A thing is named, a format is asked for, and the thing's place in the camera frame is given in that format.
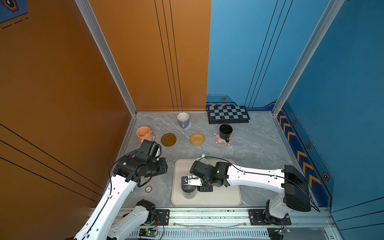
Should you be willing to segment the grey mug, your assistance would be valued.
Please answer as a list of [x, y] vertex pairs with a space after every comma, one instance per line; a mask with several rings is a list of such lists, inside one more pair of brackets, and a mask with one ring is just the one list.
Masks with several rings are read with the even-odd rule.
[[182, 184], [182, 178], [181, 178], [181, 189], [182, 194], [186, 199], [192, 199], [197, 194], [197, 186], [187, 186]]

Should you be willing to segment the pink flower coaster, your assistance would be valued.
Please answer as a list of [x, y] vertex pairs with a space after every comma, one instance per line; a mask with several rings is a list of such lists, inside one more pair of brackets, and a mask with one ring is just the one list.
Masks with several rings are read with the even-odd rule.
[[229, 141], [226, 142], [225, 139], [222, 139], [222, 138], [220, 137], [220, 133], [217, 132], [217, 133], [213, 133], [213, 138], [214, 138], [214, 140], [215, 140], [215, 144], [216, 144], [217, 146], [230, 147], [230, 146], [232, 145], [232, 141], [233, 141], [233, 139], [234, 139], [234, 136], [233, 136], [233, 135], [230, 135], [230, 137], [229, 137]]
[[[152, 141], [156, 141], [158, 139], [158, 135], [154, 133], [154, 131], [151, 131], [151, 134], [152, 134]], [[140, 146], [142, 144], [141, 140], [138, 140], [137, 142], [138, 146]]]

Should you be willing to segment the orange mug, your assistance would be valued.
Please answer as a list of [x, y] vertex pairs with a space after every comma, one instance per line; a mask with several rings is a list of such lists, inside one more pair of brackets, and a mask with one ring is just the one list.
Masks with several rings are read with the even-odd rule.
[[149, 127], [140, 127], [137, 130], [137, 137], [139, 139], [138, 144], [141, 145], [144, 140], [153, 141], [154, 135]]

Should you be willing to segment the rattan woven round coaster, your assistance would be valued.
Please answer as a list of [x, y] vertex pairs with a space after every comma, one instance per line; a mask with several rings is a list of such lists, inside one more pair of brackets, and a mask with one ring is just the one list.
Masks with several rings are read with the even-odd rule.
[[190, 143], [194, 146], [201, 146], [205, 142], [204, 135], [195, 133], [190, 136]]

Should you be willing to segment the black mug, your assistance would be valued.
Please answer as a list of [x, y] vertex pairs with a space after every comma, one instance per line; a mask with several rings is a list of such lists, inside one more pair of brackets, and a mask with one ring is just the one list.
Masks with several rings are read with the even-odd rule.
[[229, 143], [230, 137], [233, 133], [233, 128], [230, 125], [223, 124], [220, 125], [219, 131], [220, 138], [225, 140], [226, 143]]

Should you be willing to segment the brown wooden round coaster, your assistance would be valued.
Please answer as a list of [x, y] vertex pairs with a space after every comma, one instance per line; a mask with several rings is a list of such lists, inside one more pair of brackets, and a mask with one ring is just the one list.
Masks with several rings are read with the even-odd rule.
[[175, 134], [166, 133], [161, 137], [161, 143], [165, 147], [171, 147], [177, 142], [177, 137]]

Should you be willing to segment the grey woven round coaster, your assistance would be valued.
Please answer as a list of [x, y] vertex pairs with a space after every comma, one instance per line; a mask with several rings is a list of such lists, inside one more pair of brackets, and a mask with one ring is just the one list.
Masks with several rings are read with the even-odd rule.
[[182, 130], [182, 131], [184, 131], [184, 130], [188, 130], [189, 128], [191, 128], [191, 126], [192, 126], [192, 123], [191, 123], [191, 122], [189, 122], [189, 124], [188, 124], [185, 128], [181, 128], [179, 125], [177, 125], [178, 129], [180, 129], [180, 130]]

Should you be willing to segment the white mug purple handle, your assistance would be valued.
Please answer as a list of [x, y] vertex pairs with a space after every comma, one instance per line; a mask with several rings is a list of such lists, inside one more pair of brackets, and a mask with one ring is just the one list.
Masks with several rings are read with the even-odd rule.
[[187, 129], [190, 125], [190, 115], [188, 113], [179, 113], [177, 115], [178, 126], [181, 129]]

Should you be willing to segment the white speckled mug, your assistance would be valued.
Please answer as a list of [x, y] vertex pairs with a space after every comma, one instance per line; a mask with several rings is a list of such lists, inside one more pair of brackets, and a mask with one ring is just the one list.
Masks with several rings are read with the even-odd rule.
[[206, 164], [206, 165], [209, 164], [208, 160], [205, 158], [205, 154], [202, 154], [202, 157], [200, 158], [200, 162], [201, 162], [201, 163], [204, 163], [204, 164]]

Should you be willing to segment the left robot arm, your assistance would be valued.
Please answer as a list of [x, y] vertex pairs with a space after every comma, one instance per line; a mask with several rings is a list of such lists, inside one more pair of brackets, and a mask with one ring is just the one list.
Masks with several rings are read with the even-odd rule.
[[141, 162], [130, 156], [117, 161], [110, 178], [110, 185], [102, 199], [74, 240], [124, 240], [140, 225], [152, 224], [156, 219], [156, 205], [141, 200], [135, 208], [117, 224], [113, 224], [124, 201], [138, 184], [140, 177], [147, 173], [165, 174], [168, 165], [164, 157], [156, 161]]

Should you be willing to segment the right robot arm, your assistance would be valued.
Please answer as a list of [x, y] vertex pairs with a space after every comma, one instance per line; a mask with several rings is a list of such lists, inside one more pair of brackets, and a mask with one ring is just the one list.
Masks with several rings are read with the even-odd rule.
[[289, 226], [291, 211], [310, 212], [315, 204], [309, 184], [294, 166], [283, 169], [260, 170], [237, 166], [228, 160], [219, 160], [215, 165], [202, 159], [193, 162], [190, 175], [182, 177], [182, 190], [191, 193], [212, 192], [214, 187], [249, 186], [277, 193], [267, 200], [263, 211], [249, 211], [252, 225]]

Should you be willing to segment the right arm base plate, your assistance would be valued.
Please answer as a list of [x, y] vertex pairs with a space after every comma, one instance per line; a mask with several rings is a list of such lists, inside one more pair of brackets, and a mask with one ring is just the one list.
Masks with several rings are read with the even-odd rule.
[[276, 226], [290, 226], [292, 224], [289, 214], [286, 214], [282, 219], [273, 217], [269, 211], [264, 209], [250, 209], [248, 210], [250, 222], [252, 226], [261, 225], [276, 225]]

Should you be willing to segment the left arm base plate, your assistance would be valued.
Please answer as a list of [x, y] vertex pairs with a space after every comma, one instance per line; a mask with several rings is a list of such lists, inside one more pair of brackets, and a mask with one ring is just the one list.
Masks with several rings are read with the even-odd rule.
[[170, 210], [168, 209], [151, 210], [144, 225], [156, 226], [159, 222], [161, 222], [164, 226], [167, 226], [169, 224], [169, 218]]

